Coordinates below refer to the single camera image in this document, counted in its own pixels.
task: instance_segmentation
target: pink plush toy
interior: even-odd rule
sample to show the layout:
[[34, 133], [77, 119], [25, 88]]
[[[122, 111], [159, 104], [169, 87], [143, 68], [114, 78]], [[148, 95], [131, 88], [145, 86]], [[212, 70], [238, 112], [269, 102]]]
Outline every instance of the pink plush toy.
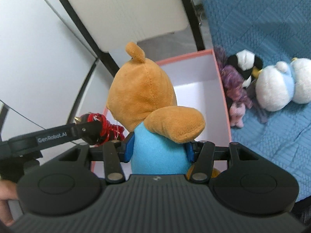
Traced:
[[236, 126], [238, 128], [243, 128], [244, 123], [242, 121], [242, 117], [244, 115], [245, 115], [245, 104], [233, 102], [229, 110], [230, 126], [231, 127]]

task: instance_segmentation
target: blue quilted blanket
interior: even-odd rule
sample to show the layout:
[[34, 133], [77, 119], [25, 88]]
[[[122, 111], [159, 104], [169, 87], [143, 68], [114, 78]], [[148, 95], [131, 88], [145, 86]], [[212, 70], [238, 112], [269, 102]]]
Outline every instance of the blue quilted blanket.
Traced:
[[[293, 57], [311, 58], [311, 0], [202, 0], [213, 43], [228, 55], [248, 49], [264, 66]], [[290, 172], [299, 182], [298, 200], [311, 195], [311, 104], [290, 103], [260, 124], [247, 111], [233, 140]]]

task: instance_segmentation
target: human hand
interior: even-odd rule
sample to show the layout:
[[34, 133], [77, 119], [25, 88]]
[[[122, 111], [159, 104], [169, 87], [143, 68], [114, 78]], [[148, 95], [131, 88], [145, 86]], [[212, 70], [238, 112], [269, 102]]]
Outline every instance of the human hand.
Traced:
[[0, 180], [0, 220], [6, 225], [14, 223], [8, 200], [18, 200], [16, 184], [9, 180]]

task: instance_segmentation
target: blue plush shirt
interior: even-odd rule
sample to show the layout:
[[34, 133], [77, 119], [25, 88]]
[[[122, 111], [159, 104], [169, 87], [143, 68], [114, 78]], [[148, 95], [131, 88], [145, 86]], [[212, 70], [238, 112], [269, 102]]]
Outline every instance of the blue plush shirt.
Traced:
[[294, 90], [295, 90], [295, 75], [294, 70], [291, 65], [288, 65], [288, 70], [285, 73], [281, 73], [285, 86], [287, 88], [287, 92], [290, 96], [290, 99], [294, 96]]
[[186, 174], [191, 163], [183, 144], [148, 131], [142, 122], [134, 130], [133, 174]]

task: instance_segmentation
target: blue gripper pad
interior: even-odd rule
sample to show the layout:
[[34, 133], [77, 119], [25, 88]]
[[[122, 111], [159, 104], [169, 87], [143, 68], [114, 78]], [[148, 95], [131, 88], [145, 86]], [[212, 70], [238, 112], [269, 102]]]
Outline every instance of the blue gripper pad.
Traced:
[[133, 156], [135, 134], [134, 133], [130, 134], [132, 135], [125, 145], [124, 163], [128, 163], [131, 160], [131, 157]]
[[194, 163], [194, 151], [193, 151], [193, 147], [192, 147], [192, 143], [185, 143], [185, 149], [187, 152], [187, 158], [188, 161], [191, 163]]

